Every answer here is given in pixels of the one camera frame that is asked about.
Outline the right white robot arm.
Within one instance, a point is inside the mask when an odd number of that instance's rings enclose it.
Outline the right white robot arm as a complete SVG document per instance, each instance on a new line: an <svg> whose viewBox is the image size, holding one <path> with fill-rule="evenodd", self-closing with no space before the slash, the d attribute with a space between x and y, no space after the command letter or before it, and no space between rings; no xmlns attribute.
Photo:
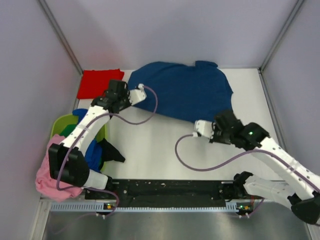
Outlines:
<svg viewBox="0 0 320 240"><path fill-rule="evenodd" d="M213 141L243 149L266 164L283 183L260 178L250 172L234 177L233 192L239 198L247 195L272 200L289 208L303 222L320 223L320 177L283 150L259 124L244 125L232 110L214 117Z"/></svg>

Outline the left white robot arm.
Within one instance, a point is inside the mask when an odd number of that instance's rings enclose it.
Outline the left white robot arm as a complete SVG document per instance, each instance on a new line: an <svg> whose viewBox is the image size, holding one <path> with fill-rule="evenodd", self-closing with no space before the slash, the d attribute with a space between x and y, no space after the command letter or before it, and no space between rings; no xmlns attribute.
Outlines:
<svg viewBox="0 0 320 240"><path fill-rule="evenodd" d="M86 114L75 129L60 143L48 149L50 177L56 180L59 191L71 188L96 189L102 198L109 198L114 191L109 177L88 166L85 155L101 128L115 114L131 105L128 84L111 80L102 96L93 99Z"/></svg>

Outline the navy blue t shirt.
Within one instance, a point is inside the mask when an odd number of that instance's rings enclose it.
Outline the navy blue t shirt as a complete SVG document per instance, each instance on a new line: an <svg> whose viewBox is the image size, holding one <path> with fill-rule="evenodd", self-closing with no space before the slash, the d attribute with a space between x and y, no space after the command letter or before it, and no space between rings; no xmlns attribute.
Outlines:
<svg viewBox="0 0 320 240"><path fill-rule="evenodd" d="M232 109L233 90L211 61L152 62L133 71L127 84L130 89L143 84L157 95L136 104L137 108L178 120L212 122L217 114Z"/></svg>

